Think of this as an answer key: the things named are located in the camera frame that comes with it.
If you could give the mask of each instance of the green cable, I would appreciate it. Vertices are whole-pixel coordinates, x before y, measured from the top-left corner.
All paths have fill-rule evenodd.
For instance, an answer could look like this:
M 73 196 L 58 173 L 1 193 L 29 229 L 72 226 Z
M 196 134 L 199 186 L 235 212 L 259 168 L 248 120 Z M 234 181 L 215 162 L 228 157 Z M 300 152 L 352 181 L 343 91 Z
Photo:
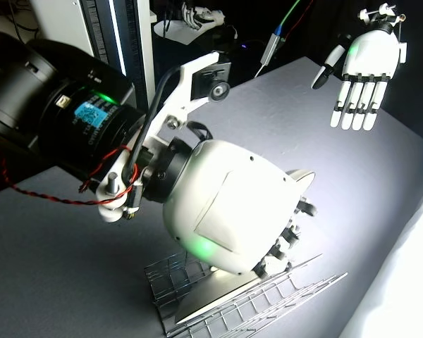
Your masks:
M 286 13 L 285 17 L 283 18 L 283 20 L 282 20 L 282 22 L 279 26 L 283 25 L 283 23 L 287 20 L 288 16 L 291 14 L 291 12 L 293 12 L 293 9 L 295 9 L 295 7 L 299 3 L 299 1 L 301 1 L 301 0 L 296 0 L 296 2 L 293 4 L 293 6 L 291 6 L 290 10 Z

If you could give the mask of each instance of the gray tabletop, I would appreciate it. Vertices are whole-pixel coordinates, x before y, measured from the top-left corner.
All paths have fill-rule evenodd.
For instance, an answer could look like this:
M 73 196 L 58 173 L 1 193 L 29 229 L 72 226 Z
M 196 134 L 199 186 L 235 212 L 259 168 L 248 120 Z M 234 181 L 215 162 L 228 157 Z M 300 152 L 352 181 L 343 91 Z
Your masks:
M 337 337 L 423 196 L 423 140 L 384 112 L 371 132 L 330 128 L 340 82 L 332 78 L 312 91 L 318 69 L 301 58 L 191 115 L 215 138 L 285 170 L 315 170 L 308 197 L 319 213 L 301 221 L 298 257 L 324 257 L 299 282 L 349 272 L 258 337 Z M 196 142 L 188 131 L 180 136 Z M 21 186 L 77 198 L 79 184 L 52 168 Z M 95 207 L 5 190 L 0 337 L 161 337 L 143 268 L 178 251 L 163 228 L 160 205 L 145 201 L 134 220 L 108 224 Z

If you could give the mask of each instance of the led strip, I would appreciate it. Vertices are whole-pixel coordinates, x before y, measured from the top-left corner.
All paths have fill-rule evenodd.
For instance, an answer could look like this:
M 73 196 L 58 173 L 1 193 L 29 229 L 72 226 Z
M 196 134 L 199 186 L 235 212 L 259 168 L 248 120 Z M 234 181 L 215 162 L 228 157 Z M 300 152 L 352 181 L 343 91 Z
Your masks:
M 121 37 L 119 36 L 118 21 L 116 19 L 116 12 L 114 10 L 114 0 L 108 0 L 108 3 L 110 5 L 111 21 L 113 22 L 114 37 L 116 38 L 116 45 L 118 47 L 118 55 L 119 55 L 119 63 L 121 64 L 121 71 L 124 75 L 127 75 L 125 71 L 124 57 L 123 57 L 122 48 L 121 48 Z

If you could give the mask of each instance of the red wire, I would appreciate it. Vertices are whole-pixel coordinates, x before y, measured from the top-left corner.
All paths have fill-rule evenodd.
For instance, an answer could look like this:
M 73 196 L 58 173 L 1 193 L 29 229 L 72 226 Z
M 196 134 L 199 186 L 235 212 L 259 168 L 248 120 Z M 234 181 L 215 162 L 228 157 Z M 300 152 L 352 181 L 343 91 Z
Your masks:
M 96 173 L 99 172 L 100 168 L 104 164 L 104 161 L 106 159 L 108 159 L 110 156 L 114 155 L 117 151 L 119 151 L 121 149 L 125 149 L 125 150 L 128 150 L 128 151 L 130 150 L 126 146 L 120 146 L 120 147 L 114 149 L 113 151 L 110 151 L 107 155 L 105 155 L 102 158 L 102 160 L 100 161 L 99 165 L 89 174 L 88 180 L 86 180 L 82 184 L 82 186 L 80 187 L 80 191 L 82 190 L 82 188 L 85 188 L 85 189 L 87 188 L 87 186 L 89 185 L 89 182 L 91 180 L 91 177 L 93 175 L 95 175 Z M 111 203 L 112 201 L 115 201 L 117 199 L 120 199 L 122 196 L 124 196 L 125 194 L 127 194 L 128 192 L 130 192 L 132 190 L 133 183 L 134 183 L 134 181 L 136 181 L 137 176 L 138 176 L 138 166 L 136 164 L 134 164 L 133 165 L 133 175 L 132 175 L 132 177 L 130 179 L 130 183 L 129 183 L 127 189 L 125 189 L 123 192 L 117 194 L 114 198 L 112 198 L 112 199 L 105 199 L 103 201 L 71 201 L 70 199 L 60 199 L 60 198 L 55 197 L 55 196 L 50 196 L 50 195 L 47 195 L 47 194 L 40 194 L 38 192 L 31 192 L 31 191 L 28 191 L 28 190 L 24 190 L 24 189 L 19 188 L 15 183 L 13 183 L 10 180 L 10 178 L 8 176 L 8 168 L 6 167 L 6 159 L 5 159 L 4 156 L 3 156 L 2 160 L 1 160 L 1 167 L 2 167 L 1 174 L 4 177 L 4 180 L 5 180 L 6 184 L 10 188 L 16 190 L 17 192 L 20 192 L 21 194 L 28 195 L 28 196 L 39 197 L 41 199 L 48 199 L 48 200 L 50 200 L 52 202 L 59 202 L 59 203 L 64 203 L 64 204 L 74 204 L 74 205 L 77 205 L 77 206 L 97 206 L 97 205 L 102 205 L 102 204 L 108 204 L 108 203 Z
M 309 5 L 305 8 L 305 11 L 304 11 L 304 13 L 301 15 L 301 17 L 299 18 L 299 20 L 296 22 L 296 24 L 294 24 L 291 28 L 290 28 L 290 30 L 288 31 L 288 33 L 287 33 L 287 35 L 285 36 L 285 40 L 287 40 L 287 38 L 290 36 L 290 33 L 296 28 L 296 26 L 297 25 L 299 25 L 299 23 L 301 22 L 301 20 L 302 20 L 302 18 L 304 18 L 304 15 L 306 14 L 306 12 L 309 10 L 309 8 L 310 8 L 310 6 L 312 5 L 312 2 L 313 2 L 314 0 L 311 0 L 310 2 L 309 2 Z

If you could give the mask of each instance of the wire basket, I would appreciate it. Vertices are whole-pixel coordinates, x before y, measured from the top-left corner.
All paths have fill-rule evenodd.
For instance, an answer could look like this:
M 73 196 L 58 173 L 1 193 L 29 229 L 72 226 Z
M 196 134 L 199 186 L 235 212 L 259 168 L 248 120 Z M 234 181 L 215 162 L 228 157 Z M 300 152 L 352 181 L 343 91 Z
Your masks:
M 292 274 L 308 266 L 316 256 L 288 273 L 275 275 L 186 323 L 176 325 L 180 301 L 194 284 L 210 275 L 209 266 L 188 253 L 178 253 L 145 268 L 166 338 L 252 337 L 274 321 L 343 279 L 348 273 L 296 287 Z

